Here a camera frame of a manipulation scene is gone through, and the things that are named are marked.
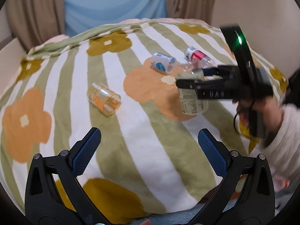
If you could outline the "white fuzzy sleeve forearm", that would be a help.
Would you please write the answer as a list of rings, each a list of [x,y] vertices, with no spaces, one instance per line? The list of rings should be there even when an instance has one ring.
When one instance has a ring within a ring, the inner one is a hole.
[[[261,149],[275,173],[294,182],[299,181],[299,108],[288,104],[283,112],[275,138]]]

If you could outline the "person's right hand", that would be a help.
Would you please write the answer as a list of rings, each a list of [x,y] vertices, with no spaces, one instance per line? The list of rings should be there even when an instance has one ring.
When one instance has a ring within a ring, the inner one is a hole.
[[[244,125],[249,125],[249,113],[246,113],[246,108],[252,109],[261,115],[262,123],[265,127],[265,138],[262,146],[267,148],[275,139],[284,118],[284,109],[278,104],[273,97],[266,97],[262,100],[257,100],[252,103],[251,100],[232,100],[233,103],[238,103],[237,113]]]

